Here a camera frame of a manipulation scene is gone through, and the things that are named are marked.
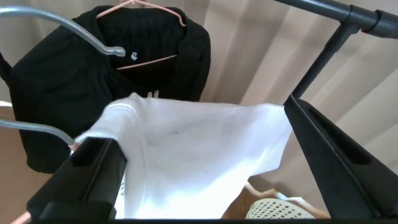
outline white basket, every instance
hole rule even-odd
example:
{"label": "white basket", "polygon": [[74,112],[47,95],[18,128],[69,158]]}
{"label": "white basket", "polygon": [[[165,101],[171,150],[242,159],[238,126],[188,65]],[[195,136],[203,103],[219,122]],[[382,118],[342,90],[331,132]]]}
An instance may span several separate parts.
{"label": "white basket", "polygon": [[254,202],[246,219],[314,218],[306,210],[284,200],[265,198]]}

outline white towel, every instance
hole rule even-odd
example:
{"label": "white towel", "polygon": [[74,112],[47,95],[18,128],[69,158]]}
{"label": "white towel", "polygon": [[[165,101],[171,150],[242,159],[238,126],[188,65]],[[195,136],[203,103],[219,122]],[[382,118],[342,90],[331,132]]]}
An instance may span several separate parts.
{"label": "white towel", "polygon": [[278,168],[291,130],[282,106],[133,93],[108,105],[76,141],[113,138],[121,146],[127,167],[118,218],[221,218],[251,175]]}

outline curved metal rod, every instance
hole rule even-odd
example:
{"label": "curved metal rod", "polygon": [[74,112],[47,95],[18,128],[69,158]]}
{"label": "curved metal rod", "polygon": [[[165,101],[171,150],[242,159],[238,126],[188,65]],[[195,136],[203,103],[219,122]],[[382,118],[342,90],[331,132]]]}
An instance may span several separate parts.
{"label": "curved metal rod", "polygon": [[119,57],[124,57],[126,55],[126,51],[124,48],[107,47],[103,43],[101,43],[101,41],[99,41],[93,34],[82,28],[81,25],[52,12],[36,9],[29,6],[0,6],[0,17],[8,16],[38,17],[48,21],[56,22],[66,27],[67,29],[74,31],[77,35],[87,40],[87,42],[89,42],[93,47],[95,47],[97,50],[105,55],[116,55]]}
{"label": "curved metal rod", "polygon": [[5,128],[15,128],[27,131],[40,131],[58,136],[60,139],[65,141],[69,146],[75,144],[75,140],[71,138],[67,133],[59,130],[58,128],[45,125],[45,124],[35,124],[22,121],[9,121],[6,119],[0,119],[0,126]]}

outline corrugated wall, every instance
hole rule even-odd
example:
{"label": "corrugated wall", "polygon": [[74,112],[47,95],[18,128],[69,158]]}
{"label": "corrugated wall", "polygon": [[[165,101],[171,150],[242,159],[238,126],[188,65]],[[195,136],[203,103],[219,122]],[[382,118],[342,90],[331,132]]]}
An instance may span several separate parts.
{"label": "corrugated wall", "polygon": [[[35,7],[75,17],[120,1],[30,0]],[[338,23],[269,0],[151,0],[183,9],[210,33],[212,64],[202,101],[282,104]],[[340,0],[398,14],[396,0]],[[37,21],[46,36],[56,25]],[[303,95],[383,163],[398,172],[398,42],[356,34]],[[281,167],[254,179],[323,208],[294,135]]]}

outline wooden floor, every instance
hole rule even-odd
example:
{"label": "wooden floor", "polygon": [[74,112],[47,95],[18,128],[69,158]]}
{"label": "wooden floor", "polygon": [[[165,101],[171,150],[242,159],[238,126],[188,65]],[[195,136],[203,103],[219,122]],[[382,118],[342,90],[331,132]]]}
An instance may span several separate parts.
{"label": "wooden floor", "polygon": [[[0,107],[1,119],[14,119],[10,107]],[[19,132],[0,128],[0,223],[10,223],[24,213],[26,202],[50,177],[26,165]]]}

